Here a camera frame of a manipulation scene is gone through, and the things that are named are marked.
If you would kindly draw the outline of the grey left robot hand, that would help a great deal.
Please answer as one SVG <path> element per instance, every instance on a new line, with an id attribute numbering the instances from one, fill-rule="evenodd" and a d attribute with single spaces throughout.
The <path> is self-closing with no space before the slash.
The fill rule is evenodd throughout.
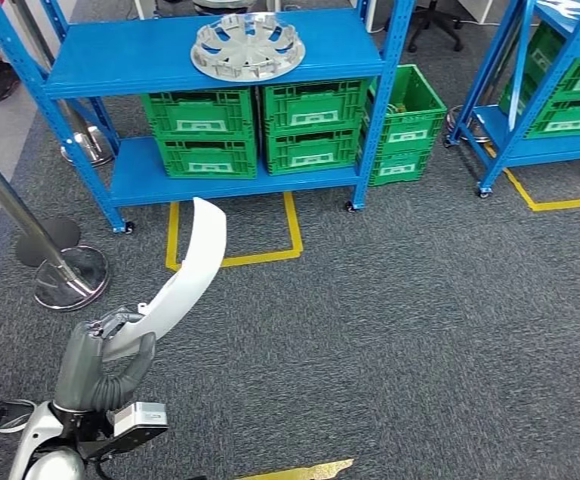
<path id="1" fill-rule="evenodd" d="M 120 374 L 103 371 L 104 349 L 125 324 L 141 318 L 122 306 L 77 324 L 63 357 L 52 404 L 67 412 L 106 412 L 129 401 L 152 365 L 156 334 L 142 336 L 138 353 Z"/>

